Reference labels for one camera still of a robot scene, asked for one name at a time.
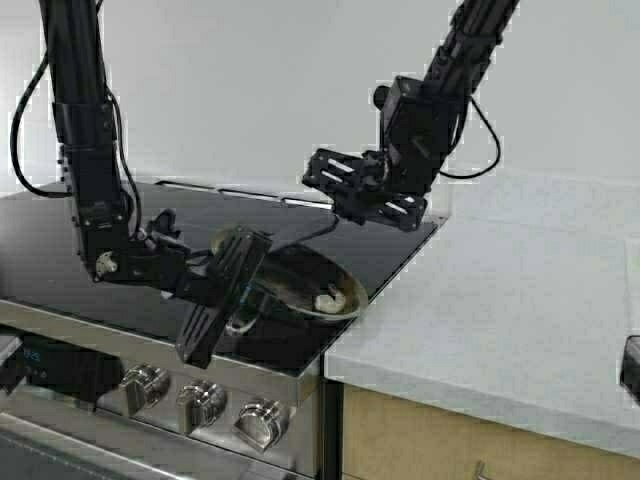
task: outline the black robotic arm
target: black robotic arm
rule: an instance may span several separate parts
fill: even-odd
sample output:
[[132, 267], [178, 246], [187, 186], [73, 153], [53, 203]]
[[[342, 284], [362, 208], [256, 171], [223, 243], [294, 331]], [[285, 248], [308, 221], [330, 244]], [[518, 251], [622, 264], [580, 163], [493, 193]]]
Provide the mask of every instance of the black robotic arm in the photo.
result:
[[180, 241], [170, 210], [146, 230], [130, 231], [138, 202], [120, 179], [116, 140], [122, 122], [106, 83], [98, 6], [95, 0], [40, 0], [40, 7], [59, 164], [73, 199], [79, 255], [96, 282], [149, 286], [192, 302], [176, 347], [184, 362], [205, 367], [271, 240], [238, 227], [217, 242], [215, 254], [192, 252]]
[[463, 1], [424, 80], [397, 77], [391, 88], [375, 91], [379, 149], [362, 157], [318, 150], [303, 183], [331, 197], [342, 217], [415, 230], [427, 208], [424, 196], [460, 141], [471, 95], [518, 2]]

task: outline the wooden cabinet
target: wooden cabinet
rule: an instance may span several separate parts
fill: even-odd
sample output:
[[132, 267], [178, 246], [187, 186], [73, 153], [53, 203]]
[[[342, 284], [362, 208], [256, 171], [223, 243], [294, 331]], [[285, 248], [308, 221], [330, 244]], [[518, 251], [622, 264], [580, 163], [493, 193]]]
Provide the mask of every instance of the wooden cabinet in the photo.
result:
[[344, 473], [361, 480], [638, 480], [640, 460], [345, 387]]

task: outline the black cooktop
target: black cooktop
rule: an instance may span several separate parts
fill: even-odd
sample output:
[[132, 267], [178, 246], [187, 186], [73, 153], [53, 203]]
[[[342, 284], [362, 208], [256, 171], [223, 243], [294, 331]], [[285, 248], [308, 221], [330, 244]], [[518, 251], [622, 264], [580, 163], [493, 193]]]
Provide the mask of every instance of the black cooktop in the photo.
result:
[[[212, 234], [224, 226], [243, 224], [277, 233], [330, 214], [214, 192], [144, 184], [139, 188], [145, 217], [175, 209], [183, 238], [195, 249], [206, 249]], [[0, 297], [173, 343], [187, 303], [165, 300], [145, 287], [94, 284], [76, 256], [70, 216], [64, 200], [26, 193], [0, 200]], [[343, 221], [332, 233], [305, 245], [353, 274], [373, 298], [434, 231], [430, 223], [402, 233]], [[222, 337], [215, 354], [296, 375], [346, 326], [311, 327], [266, 319], [243, 337]]]

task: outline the stove knob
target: stove knob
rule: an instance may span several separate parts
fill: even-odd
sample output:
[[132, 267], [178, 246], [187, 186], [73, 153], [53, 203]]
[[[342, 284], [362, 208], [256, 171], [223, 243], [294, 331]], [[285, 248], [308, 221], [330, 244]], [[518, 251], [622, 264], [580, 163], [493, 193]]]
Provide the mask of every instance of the stove knob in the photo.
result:
[[234, 425], [236, 435], [261, 453], [278, 443], [288, 426], [288, 410], [280, 402], [269, 400], [246, 404]]
[[180, 433], [189, 435], [198, 427], [215, 422], [227, 406], [227, 393], [219, 385], [197, 380], [182, 388], [176, 408]]
[[144, 364], [130, 369], [118, 387], [125, 415], [132, 417], [143, 408], [153, 407], [170, 385], [171, 377], [166, 370]]

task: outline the countertop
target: countertop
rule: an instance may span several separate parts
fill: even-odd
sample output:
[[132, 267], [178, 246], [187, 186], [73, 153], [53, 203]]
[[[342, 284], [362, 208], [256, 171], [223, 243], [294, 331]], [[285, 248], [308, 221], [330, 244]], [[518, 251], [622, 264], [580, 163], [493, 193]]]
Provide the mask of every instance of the countertop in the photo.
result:
[[640, 458], [640, 407], [618, 384], [640, 326], [640, 189], [517, 172], [455, 188], [325, 375]]

